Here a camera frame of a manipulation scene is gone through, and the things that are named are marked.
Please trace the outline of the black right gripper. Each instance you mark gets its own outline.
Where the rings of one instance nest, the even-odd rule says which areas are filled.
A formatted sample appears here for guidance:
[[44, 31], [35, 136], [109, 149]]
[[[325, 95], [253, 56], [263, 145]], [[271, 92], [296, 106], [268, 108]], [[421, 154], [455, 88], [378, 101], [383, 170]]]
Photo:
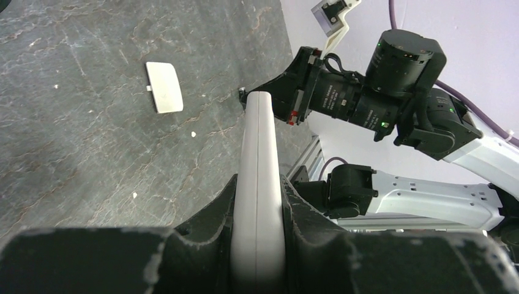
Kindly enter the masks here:
[[399, 104], [369, 90], [361, 73], [346, 70], [339, 55], [314, 47], [300, 47], [290, 65], [277, 77], [245, 93], [268, 92], [274, 116], [290, 125], [302, 123], [314, 111], [354, 124], [381, 141], [394, 130]]

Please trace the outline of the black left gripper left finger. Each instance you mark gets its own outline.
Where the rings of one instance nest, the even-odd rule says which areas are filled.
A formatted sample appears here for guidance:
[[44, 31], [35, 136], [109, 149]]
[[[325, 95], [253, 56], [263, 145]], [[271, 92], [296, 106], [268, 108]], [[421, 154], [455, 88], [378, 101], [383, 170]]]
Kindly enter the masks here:
[[1, 292], [230, 293], [236, 186], [175, 227], [23, 231], [1, 251]]

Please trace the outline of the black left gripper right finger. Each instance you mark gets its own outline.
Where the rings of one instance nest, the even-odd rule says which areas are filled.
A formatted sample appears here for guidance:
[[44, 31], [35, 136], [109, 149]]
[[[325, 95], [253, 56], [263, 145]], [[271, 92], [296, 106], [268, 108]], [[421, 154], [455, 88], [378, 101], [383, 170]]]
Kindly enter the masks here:
[[286, 293], [517, 293], [506, 252], [475, 233], [351, 233], [280, 177]]

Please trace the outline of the white battery cover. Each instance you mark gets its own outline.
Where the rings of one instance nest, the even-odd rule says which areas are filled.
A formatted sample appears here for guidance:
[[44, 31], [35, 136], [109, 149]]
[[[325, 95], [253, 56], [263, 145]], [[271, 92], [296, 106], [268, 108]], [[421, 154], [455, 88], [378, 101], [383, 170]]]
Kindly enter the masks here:
[[166, 62], [146, 62], [149, 79], [147, 91], [152, 93], [158, 114], [175, 113], [184, 110], [182, 91], [174, 66]]

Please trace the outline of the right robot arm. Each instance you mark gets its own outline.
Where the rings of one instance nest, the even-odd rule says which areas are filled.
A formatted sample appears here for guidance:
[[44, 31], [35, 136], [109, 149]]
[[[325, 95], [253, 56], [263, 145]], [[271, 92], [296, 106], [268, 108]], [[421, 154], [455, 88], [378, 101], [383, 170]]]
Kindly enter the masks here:
[[[518, 149], [458, 96], [435, 88], [439, 43], [384, 31], [365, 75], [301, 47], [271, 81], [241, 91], [245, 133], [230, 245], [235, 293], [517, 293]], [[483, 184], [448, 184], [341, 164], [324, 181], [279, 175], [274, 119], [311, 112], [396, 130], [397, 146], [457, 164]]]

